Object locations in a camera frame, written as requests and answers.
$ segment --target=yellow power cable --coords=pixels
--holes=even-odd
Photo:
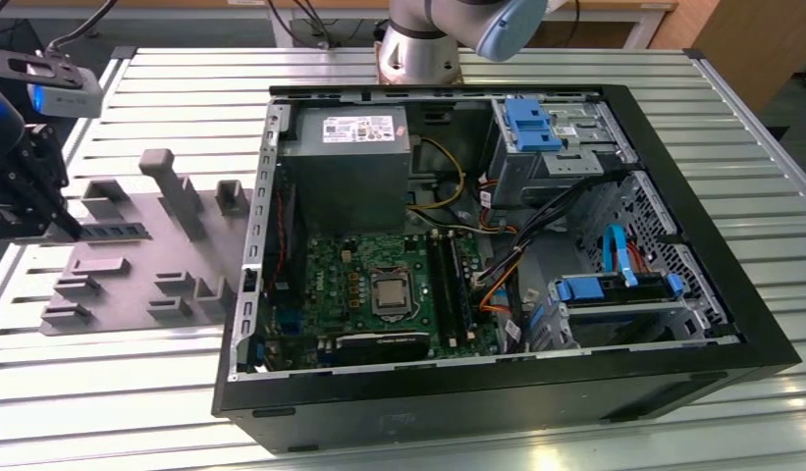
[[[432,204],[414,204],[414,205],[410,205],[408,207],[411,209],[438,209],[448,204],[452,204],[458,200],[458,198],[460,198],[460,195],[464,192],[464,169],[460,168],[460,162],[458,161],[458,158],[452,155],[452,153],[447,150],[447,148],[443,147],[438,143],[436,140],[434,140],[428,137],[423,137],[423,141],[428,142],[431,145],[434,145],[438,148],[438,150],[440,151],[440,153],[446,156],[446,158],[450,159],[450,161],[452,162],[452,165],[455,166],[455,169],[458,170],[459,184],[458,184],[458,189],[455,190],[455,194],[452,194],[452,196],[450,196],[450,198],[446,199],[444,201],[440,201],[440,202],[432,203]]]

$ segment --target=ventilation grille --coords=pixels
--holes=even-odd
[[[667,234],[659,215],[651,204],[645,187],[630,177],[618,187],[613,184],[585,196],[577,206],[573,221],[585,223],[579,234],[583,244],[583,262],[594,271],[603,271],[603,233],[610,224],[621,224],[629,236],[637,239],[637,246],[650,269],[678,274],[686,283],[686,298],[701,301],[702,312],[713,324],[727,322],[711,290],[706,287],[694,257],[685,245],[659,242]]]

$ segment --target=aluminum table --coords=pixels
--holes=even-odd
[[[667,51],[471,53],[471,83],[631,87],[804,363],[650,422],[340,450],[273,459],[210,415],[222,327],[47,338],[39,314],[69,247],[11,246],[0,264],[0,467],[166,469],[806,469],[806,176],[707,61]],[[268,87],[372,83],[368,49],[141,49],[102,76],[105,111],[65,154],[69,197],[140,175],[145,148],[173,150],[200,188],[252,187]],[[71,204],[77,216],[85,207]]]

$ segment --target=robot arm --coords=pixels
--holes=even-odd
[[[502,62],[524,47],[546,16],[547,0],[392,0],[379,67],[391,83],[452,83],[458,42]]]

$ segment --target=motherboard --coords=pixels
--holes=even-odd
[[[312,238],[304,306],[277,317],[291,368],[494,354],[471,300],[482,263],[470,233]]]

